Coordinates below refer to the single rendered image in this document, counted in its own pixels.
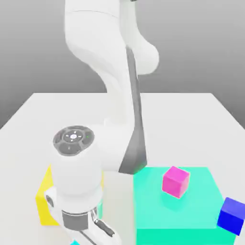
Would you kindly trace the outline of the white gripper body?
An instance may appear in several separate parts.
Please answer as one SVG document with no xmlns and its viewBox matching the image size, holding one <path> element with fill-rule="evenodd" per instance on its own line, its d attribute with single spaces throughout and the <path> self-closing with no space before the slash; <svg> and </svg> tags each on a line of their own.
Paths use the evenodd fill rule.
<svg viewBox="0 0 245 245">
<path fill-rule="evenodd" d="M 116 234 L 112 237 L 100 229 L 86 229 L 83 231 L 73 231 L 64 229 L 69 235 L 72 244 L 76 245 L 122 245 L 121 238 Z"/>
</svg>

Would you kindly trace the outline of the small pink cube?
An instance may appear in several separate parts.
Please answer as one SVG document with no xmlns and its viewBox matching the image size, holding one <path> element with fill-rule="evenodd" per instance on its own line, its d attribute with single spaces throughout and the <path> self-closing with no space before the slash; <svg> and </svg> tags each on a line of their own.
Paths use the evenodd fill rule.
<svg viewBox="0 0 245 245">
<path fill-rule="evenodd" d="M 162 191 L 180 199 L 189 186 L 190 173 L 172 166 L 163 175 Z"/>
</svg>

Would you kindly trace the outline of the large yellow box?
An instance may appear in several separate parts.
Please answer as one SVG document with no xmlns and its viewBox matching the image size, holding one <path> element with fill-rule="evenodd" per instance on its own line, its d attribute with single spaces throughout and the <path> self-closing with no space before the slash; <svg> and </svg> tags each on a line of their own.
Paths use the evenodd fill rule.
<svg viewBox="0 0 245 245">
<path fill-rule="evenodd" d="M 36 194 L 42 225 L 60 225 L 69 230 L 87 230 L 91 211 L 102 202 L 103 171 L 99 166 L 79 167 L 81 173 L 48 167 Z"/>
</svg>

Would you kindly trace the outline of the small blue cube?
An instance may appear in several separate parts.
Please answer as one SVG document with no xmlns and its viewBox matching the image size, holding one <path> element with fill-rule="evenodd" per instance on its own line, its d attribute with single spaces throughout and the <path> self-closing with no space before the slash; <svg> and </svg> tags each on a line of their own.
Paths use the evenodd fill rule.
<svg viewBox="0 0 245 245">
<path fill-rule="evenodd" d="M 217 225 L 239 236 L 245 220 L 245 204 L 226 197 L 221 207 Z"/>
</svg>

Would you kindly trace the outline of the large turquoise box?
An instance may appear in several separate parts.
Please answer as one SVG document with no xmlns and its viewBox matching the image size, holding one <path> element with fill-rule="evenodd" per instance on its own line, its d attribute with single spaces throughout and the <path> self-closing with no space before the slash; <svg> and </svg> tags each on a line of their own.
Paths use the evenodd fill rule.
<svg viewBox="0 0 245 245">
<path fill-rule="evenodd" d="M 217 226 L 223 197 L 206 167 L 185 167 L 189 186 L 178 199 L 162 191 L 166 167 L 133 177 L 135 245 L 234 245 L 235 234 Z"/>
</svg>

